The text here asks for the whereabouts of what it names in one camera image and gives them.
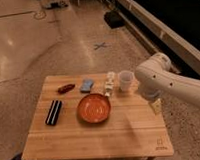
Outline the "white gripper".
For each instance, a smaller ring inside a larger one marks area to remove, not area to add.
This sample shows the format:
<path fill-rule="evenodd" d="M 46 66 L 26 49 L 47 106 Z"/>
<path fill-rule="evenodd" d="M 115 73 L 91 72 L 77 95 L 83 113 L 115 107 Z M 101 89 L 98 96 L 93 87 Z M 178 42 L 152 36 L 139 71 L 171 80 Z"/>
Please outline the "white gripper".
<path fill-rule="evenodd" d="M 140 95 L 148 101 L 154 101 L 152 103 L 152 108 L 155 114 L 159 114 L 162 111 L 162 101 L 158 99 L 160 95 L 159 90 L 142 87 L 140 90 Z"/>

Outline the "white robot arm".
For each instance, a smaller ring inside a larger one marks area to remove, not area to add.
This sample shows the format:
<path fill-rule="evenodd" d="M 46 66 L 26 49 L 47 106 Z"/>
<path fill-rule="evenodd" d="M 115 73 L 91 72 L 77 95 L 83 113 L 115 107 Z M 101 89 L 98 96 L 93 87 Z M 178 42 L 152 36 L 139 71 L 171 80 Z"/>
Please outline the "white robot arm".
<path fill-rule="evenodd" d="M 171 60 L 163 53 L 155 53 L 137 66 L 134 75 L 141 96 L 154 100 L 166 92 L 200 109 L 200 80 L 174 74 L 170 67 Z"/>

